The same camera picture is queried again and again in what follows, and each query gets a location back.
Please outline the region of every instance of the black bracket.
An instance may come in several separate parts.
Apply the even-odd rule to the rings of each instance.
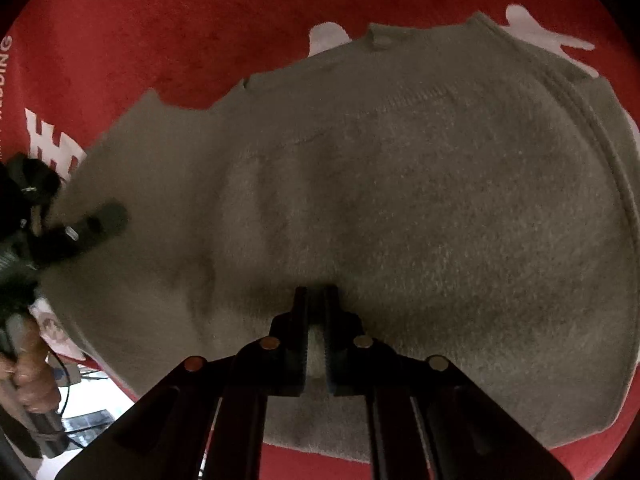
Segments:
[[[312,324],[324,329],[329,391],[365,397],[374,480],[572,478],[449,360],[399,356],[326,286],[298,288],[269,335],[235,356],[186,359],[57,479],[195,480],[206,456],[204,479],[257,480],[267,398],[304,390]]]

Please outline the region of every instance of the gray tool handle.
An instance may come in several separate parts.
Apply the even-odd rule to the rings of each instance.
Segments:
[[[10,359],[17,359],[26,333],[25,318],[21,314],[13,314],[0,328],[0,351]],[[42,454],[53,458],[68,449],[69,439],[62,425],[62,418],[55,410],[47,413],[30,413],[18,401],[16,388],[12,380],[2,382],[10,402],[14,404],[15,413],[20,414],[20,422],[27,428],[36,441]]]

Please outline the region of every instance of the human hand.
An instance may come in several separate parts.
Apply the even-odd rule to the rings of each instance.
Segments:
[[[33,318],[26,319],[22,348],[16,362],[0,354],[0,381],[13,379],[17,400],[32,413],[55,410],[60,403],[60,391],[53,377],[53,370],[45,359],[49,347],[40,337],[40,329]],[[11,397],[0,388],[0,404],[13,418],[20,420]]]

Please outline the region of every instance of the finger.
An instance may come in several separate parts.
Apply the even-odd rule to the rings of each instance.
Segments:
[[[34,402],[46,397],[56,387],[51,368],[43,370],[33,381],[17,389],[17,398],[20,403],[30,406]]]
[[[29,406],[26,407],[26,409],[31,413],[47,413],[52,412],[53,410],[57,410],[59,405],[60,391],[56,388],[54,390],[51,390],[46,396],[44,396],[37,402],[32,402]]]
[[[9,379],[15,372],[15,363],[8,357],[0,354],[0,381]]]
[[[45,368],[49,368],[46,363],[49,347],[40,339],[40,342],[31,345],[31,349],[18,355],[18,361],[15,366],[14,381],[15,384],[29,383],[33,381]]]
[[[24,333],[22,334],[22,341],[20,341],[20,348],[18,348],[18,354],[26,352],[29,353],[39,348],[42,344],[42,338],[40,337],[40,327],[33,317],[27,317],[24,319]]]

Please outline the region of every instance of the white logo print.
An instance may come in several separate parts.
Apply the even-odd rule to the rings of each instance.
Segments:
[[[2,102],[4,101],[4,84],[6,83],[6,71],[9,63],[9,50],[13,43],[11,36],[6,36],[0,41],[0,134],[2,133]],[[2,144],[0,143],[0,159],[2,159]]]
[[[563,46],[572,46],[583,50],[593,50],[596,46],[588,41],[579,40],[573,36],[558,34],[551,30],[547,30],[540,25],[535,18],[521,5],[510,5],[506,11],[507,21],[509,25],[503,29],[518,40],[526,41],[532,45],[544,48],[545,50],[556,54],[556,56],[564,57],[575,66],[583,69],[592,77],[598,77],[598,71],[594,67],[586,65],[577,59],[570,57],[564,50]]]
[[[309,57],[350,41],[347,31],[337,23],[320,23],[309,31]]]
[[[64,132],[60,134],[60,145],[56,146],[53,142],[53,124],[40,121],[40,133],[38,133],[36,114],[28,108],[24,109],[24,113],[27,117],[27,131],[30,138],[29,156],[38,158],[39,151],[40,160],[47,165],[55,162],[56,172],[64,180],[68,180],[74,159],[77,164],[80,164],[86,153],[78,146],[77,142]]]

